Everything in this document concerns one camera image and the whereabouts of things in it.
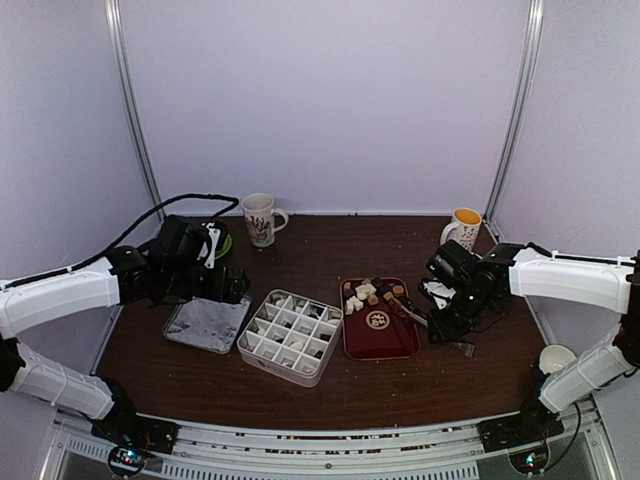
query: white cup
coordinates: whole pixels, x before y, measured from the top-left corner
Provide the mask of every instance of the white cup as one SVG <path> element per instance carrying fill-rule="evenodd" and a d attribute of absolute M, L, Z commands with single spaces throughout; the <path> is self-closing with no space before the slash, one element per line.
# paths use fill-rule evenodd
<path fill-rule="evenodd" d="M 253 193 L 242 200 L 244 219 L 251 243 L 256 247 L 268 247 L 276 241 L 275 233 L 289 223 L 289 215 L 281 208 L 274 208 L 275 198 L 267 193 Z M 275 226 L 275 215 L 280 215 L 284 223 Z"/>
<path fill-rule="evenodd" d="M 447 240 L 455 240 L 464 248 L 473 251 L 482 225 L 482 216 L 470 208 L 458 208 L 453 212 L 451 223 L 444 227 L 440 237 L 440 245 Z"/>

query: white tray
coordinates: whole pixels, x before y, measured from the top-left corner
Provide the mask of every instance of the white tray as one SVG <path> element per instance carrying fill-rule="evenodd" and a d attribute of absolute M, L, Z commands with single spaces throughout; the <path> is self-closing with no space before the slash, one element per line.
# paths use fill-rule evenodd
<path fill-rule="evenodd" d="M 341 330 L 341 309 L 273 290 L 240 335 L 238 350 L 249 365 L 303 387 L 314 387 Z M 301 351 L 291 348 L 296 342 L 302 343 Z"/>

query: mug handle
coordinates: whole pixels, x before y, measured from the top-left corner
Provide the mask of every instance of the mug handle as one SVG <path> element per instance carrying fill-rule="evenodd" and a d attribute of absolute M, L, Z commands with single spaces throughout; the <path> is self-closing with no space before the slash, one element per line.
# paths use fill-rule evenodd
<path fill-rule="evenodd" d="M 284 227 L 287 226 L 287 223 L 289 223 L 289 215 L 287 215 L 287 212 L 285 212 L 281 208 L 274 208 L 273 209 L 273 215 L 280 215 L 282 217 L 282 219 L 284 220 L 284 223 L 282 225 L 280 225 L 279 227 L 276 227 L 276 226 L 273 227 L 273 233 L 276 233 L 276 232 L 279 232 L 280 230 L 282 230 Z"/>
<path fill-rule="evenodd" d="M 440 236 L 440 245 L 449 240 L 449 237 L 451 236 L 453 231 L 459 226 L 460 224 L 458 222 L 451 222 L 449 225 L 444 227 L 444 230 L 442 230 L 442 235 Z"/>

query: wooden table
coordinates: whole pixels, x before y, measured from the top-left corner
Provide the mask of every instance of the wooden table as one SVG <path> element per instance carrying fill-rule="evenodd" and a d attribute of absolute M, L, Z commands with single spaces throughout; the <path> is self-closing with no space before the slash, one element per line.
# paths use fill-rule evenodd
<path fill-rule="evenodd" d="M 430 308 L 417 285 L 449 220 L 295 216 L 263 250 L 249 244 L 241 218 L 225 221 L 234 238 L 225 261 L 246 268 L 253 311 L 275 288 L 338 305 L 341 279 L 366 276 L 398 276 Z M 483 230 L 476 250 L 491 246 Z M 507 299 L 502 309 L 496 326 L 469 336 L 473 359 L 430 345 L 420 328 L 422 351 L 408 360 L 353 362 L 340 344 L 318 386 L 306 389 L 245 364 L 237 350 L 217 355 L 164 339 L 172 309 L 141 302 L 125 308 L 98 374 L 119 380 L 140 412 L 193 422 L 353 429 L 465 420 L 517 410 L 532 385 L 544 342 L 524 300 Z"/>

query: white backdrop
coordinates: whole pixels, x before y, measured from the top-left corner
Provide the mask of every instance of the white backdrop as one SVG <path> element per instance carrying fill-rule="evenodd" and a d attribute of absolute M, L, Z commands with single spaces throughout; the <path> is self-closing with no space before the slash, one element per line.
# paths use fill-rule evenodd
<path fill-rule="evenodd" d="M 123 0 L 160 193 L 267 191 L 305 213 L 482 210 L 528 9 L 527 0 Z"/>
<path fill-rule="evenodd" d="M 13 279 L 100 251 L 151 202 L 126 124 L 104 2 L 5 0 L 0 31 L 0 278 Z M 155 229 L 151 221 L 130 240 Z M 87 372 L 109 313 L 83 312 L 19 338 Z M 36 478 L 54 414 L 28 396 L 0 394 L 0 478 Z"/>
<path fill-rule="evenodd" d="M 640 6 L 547 2 L 538 67 L 497 222 L 508 241 L 596 256 L 640 248 Z M 610 312 L 540 301 L 576 352 L 617 322 Z M 623 477 L 640 472 L 640 375 L 596 396 Z"/>

